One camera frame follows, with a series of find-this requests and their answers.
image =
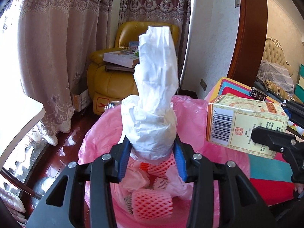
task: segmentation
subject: patterned curtain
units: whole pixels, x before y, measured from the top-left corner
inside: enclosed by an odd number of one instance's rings
[[[74,113],[70,91],[86,73],[88,54],[109,46],[112,0],[23,0],[18,25],[20,75],[26,95],[43,103],[37,124],[58,143]]]
[[[121,0],[119,24],[126,21],[167,22],[179,26],[176,52],[181,74],[188,41],[191,0]]]

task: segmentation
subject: round metal base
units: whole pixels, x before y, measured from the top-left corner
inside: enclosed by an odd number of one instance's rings
[[[51,185],[53,184],[55,179],[56,178],[54,178],[54,177],[43,177],[38,182],[36,182],[33,190],[36,193],[43,196],[48,191],[48,189],[51,187]],[[35,197],[32,197],[32,204],[33,204],[34,208],[36,208],[38,203],[39,203],[39,200],[36,199]]]

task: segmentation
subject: armchair backrest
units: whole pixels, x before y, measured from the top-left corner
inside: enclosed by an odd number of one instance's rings
[[[115,47],[128,48],[130,41],[138,41],[139,35],[144,34],[148,26],[169,26],[173,38],[174,45],[177,45],[179,28],[176,25],[164,22],[142,22],[142,21],[128,21],[120,25],[118,28]]]

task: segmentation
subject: wall outlet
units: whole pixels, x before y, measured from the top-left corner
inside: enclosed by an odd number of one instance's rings
[[[235,0],[234,7],[239,7],[239,6],[241,6],[241,0]]]
[[[204,89],[204,91],[206,91],[207,84],[206,84],[206,82],[204,82],[203,79],[201,79],[200,85],[201,85],[201,87]]]

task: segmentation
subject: brown door frame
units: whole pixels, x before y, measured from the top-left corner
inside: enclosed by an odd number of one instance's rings
[[[240,21],[228,78],[252,86],[263,56],[267,0],[241,0]]]

